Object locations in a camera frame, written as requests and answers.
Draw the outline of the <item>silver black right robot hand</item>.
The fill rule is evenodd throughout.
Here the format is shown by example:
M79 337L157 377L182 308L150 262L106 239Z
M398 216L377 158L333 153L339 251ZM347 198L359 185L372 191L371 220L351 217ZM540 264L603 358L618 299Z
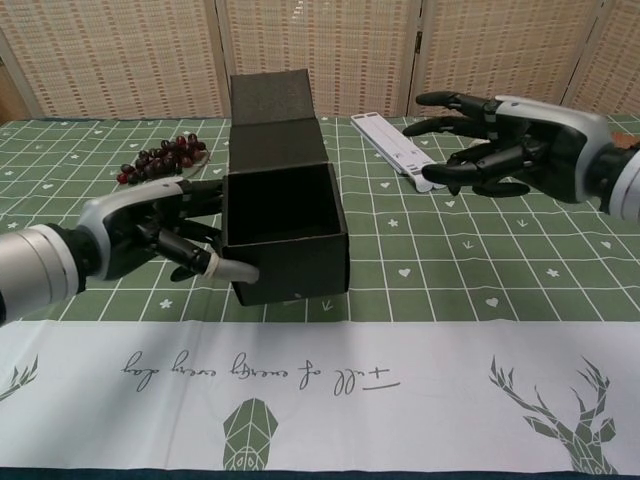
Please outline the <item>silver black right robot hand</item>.
M449 133L478 142L422 169L426 180L446 186L452 195L464 187L485 197L522 196L536 189L579 203L591 197L589 176L615 148L604 117L551 103L453 91L423 93L416 101L451 113L411 124L405 136Z

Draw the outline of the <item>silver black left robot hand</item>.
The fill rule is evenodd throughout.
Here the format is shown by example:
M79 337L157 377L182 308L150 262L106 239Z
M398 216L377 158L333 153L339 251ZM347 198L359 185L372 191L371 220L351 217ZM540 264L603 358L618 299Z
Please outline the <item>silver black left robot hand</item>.
M220 214L223 199L220 179L171 177L88 201L75 227L86 274L116 280L162 257L176 265L173 282L201 276L256 283L258 268L225 258L222 232L194 220Z

